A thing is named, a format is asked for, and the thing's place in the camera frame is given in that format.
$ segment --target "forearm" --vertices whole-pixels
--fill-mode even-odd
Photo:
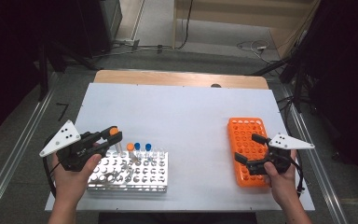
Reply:
[[[282,210],[286,216],[287,224],[310,224],[310,218],[304,211],[304,208],[298,198],[289,200],[287,203],[282,205]]]
[[[56,201],[51,212],[48,224],[75,224],[76,204],[65,201]]]

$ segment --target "white bracket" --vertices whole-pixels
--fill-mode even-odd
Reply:
[[[39,156],[46,157],[51,153],[79,141],[80,139],[80,134],[74,123],[71,120],[68,120],[43,148],[43,150],[39,153]]]
[[[303,142],[286,134],[278,133],[268,143],[272,147],[281,149],[315,149],[314,144]]]

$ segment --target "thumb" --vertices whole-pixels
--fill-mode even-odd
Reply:
[[[98,165],[98,162],[101,160],[101,154],[92,155],[86,162],[86,165],[83,167],[81,171],[86,176],[90,176],[94,171],[95,167]]]
[[[267,174],[271,178],[278,175],[277,169],[275,168],[274,164],[272,164],[270,161],[264,163],[264,169],[266,169]]]

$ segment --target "orange plastic rack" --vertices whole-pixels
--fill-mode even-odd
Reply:
[[[249,175],[248,168],[234,159],[235,152],[251,161],[261,160],[265,157],[267,146],[252,140],[252,133],[267,137],[263,120],[258,118],[231,118],[228,121],[227,129],[237,184],[242,188],[266,186],[262,175]]]

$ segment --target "test tube rack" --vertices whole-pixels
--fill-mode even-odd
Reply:
[[[131,158],[128,151],[120,155],[109,149],[89,177],[88,190],[166,192],[168,152],[139,153]]]
[[[235,161],[235,152],[248,160],[262,160],[266,156],[267,146],[252,140],[252,133],[267,137],[263,120],[259,118],[231,118],[227,125],[229,143],[237,184],[240,187],[265,187],[262,175],[249,175],[245,165]]]

